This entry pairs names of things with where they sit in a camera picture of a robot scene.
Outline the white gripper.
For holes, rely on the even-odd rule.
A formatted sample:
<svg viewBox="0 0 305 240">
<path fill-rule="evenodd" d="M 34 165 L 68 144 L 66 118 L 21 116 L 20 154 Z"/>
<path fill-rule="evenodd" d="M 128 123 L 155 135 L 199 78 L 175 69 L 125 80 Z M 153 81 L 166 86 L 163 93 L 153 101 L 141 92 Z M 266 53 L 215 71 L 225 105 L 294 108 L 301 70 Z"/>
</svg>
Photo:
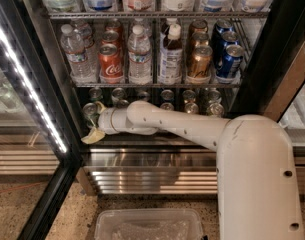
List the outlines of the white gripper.
<svg viewBox="0 0 305 240">
<path fill-rule="evenodd" d="M 93 127 L 89 134 L 81 139 L 85 144 L 94 144 L 105 137 L 106 134 L 112 134 L 113 128 L 111 125 L 111 116 L 113 109 L 108 108 L 100 101 L 96 101 L 95 105 L 97 106 L 97 113 L 100 114 L 98 125 L 99 128 Z"/>
</svg>

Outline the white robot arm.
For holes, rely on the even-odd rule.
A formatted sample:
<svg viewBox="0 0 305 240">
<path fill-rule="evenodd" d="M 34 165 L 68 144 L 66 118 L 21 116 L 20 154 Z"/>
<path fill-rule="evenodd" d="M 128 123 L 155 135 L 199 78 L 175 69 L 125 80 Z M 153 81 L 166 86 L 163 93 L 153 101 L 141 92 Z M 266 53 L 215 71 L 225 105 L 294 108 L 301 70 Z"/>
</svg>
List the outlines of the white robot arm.
<svg viewBox="0 0 305 240">
<path fill-rule="evenodd" d="M 220 240 L 304 240 L 291 140 L 260 115 L 234 119 L 164 110 L 145 101 L 103 108 L 82 138 L 163 129 L 216 153 Z"/>
</svg>

